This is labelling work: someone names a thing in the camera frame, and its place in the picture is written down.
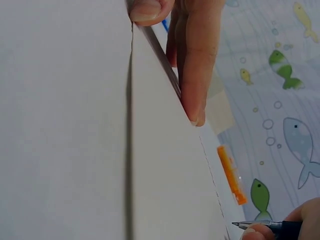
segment blue fish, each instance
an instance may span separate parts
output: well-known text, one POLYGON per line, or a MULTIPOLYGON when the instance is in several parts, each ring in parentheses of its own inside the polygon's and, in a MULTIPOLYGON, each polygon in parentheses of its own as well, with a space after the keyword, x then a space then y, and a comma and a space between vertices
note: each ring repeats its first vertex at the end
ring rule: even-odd
POLYGON ((298 180, 298 189, 301 189, 310 174, 320 178, 320 163, 311 161, 314 148, 312 135, 304 122, 292 117, 283 120, 283 134, 289 150, 303 164, 298 180))
POLYGON ((239 7, 238 0, 226 0, 225 5, 233 8, 239 7))

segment fingernail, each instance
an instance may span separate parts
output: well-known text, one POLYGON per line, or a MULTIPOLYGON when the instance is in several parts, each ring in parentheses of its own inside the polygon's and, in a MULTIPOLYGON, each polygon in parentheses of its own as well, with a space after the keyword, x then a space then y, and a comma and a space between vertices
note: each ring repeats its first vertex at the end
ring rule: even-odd
POLYGON ((130 12, 132 22, 144 22, 155 19, 162 6, 158 0, 136 0, 130 12))
POLYGON ((242 238, 249 234, 249 233, 254 233, 256 230, 254 230, 253 228, 247 228, 243 233, 242 233, 242 236, 240 237, 240 240, 242 240, 242 238))
POLYGON ((199 122, 199 118, 197 118, 196 121, 191 121, 191 125, 197 126, 198 122, 199 122))

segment yellow fish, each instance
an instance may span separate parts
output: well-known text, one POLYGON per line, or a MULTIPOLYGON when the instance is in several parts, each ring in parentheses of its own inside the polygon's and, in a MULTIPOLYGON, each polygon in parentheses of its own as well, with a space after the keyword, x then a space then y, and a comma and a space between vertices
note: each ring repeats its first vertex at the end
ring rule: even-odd
POLYGON ((304 10, 304 8, 302 7, 302 5, 298 2, 295 2, 293 5, 293 11, 296 17, 298 18, 298 20, 305 27, 304 37, 305 38, 311 37, 315 43, 319 43, 317 34, 312 30, 311 20, 307 15, 306 11, 304 10))
POLYGON ((247 86, 254 84, 251 81, 250 73, 246 69, 244 69, 244 68, 240 69, 240 76, 241 76, 241 79, 246 83, 247 86))

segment blue object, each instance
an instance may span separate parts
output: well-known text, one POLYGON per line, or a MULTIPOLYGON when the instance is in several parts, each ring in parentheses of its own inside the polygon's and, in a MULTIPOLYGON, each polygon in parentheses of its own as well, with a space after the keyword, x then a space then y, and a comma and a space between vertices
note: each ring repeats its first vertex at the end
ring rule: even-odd
POLYGON ((168 27, 168 25, 167 25, 167 20, 166 20, 166 19, 162 21, 162 25, 163 25, 165 31, 168 32, 169 27, 168 27))

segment white paper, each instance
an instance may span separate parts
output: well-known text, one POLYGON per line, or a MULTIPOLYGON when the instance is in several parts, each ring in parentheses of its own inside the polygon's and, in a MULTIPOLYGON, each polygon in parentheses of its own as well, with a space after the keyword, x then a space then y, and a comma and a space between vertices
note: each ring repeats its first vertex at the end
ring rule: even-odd
POLYGON ((137 26, 132 48, 135 239, 224 240, 226 225, 197 128, 137 26))
POLYGON ((121 0, 0 3, 0 235, 125 239, 121 0))

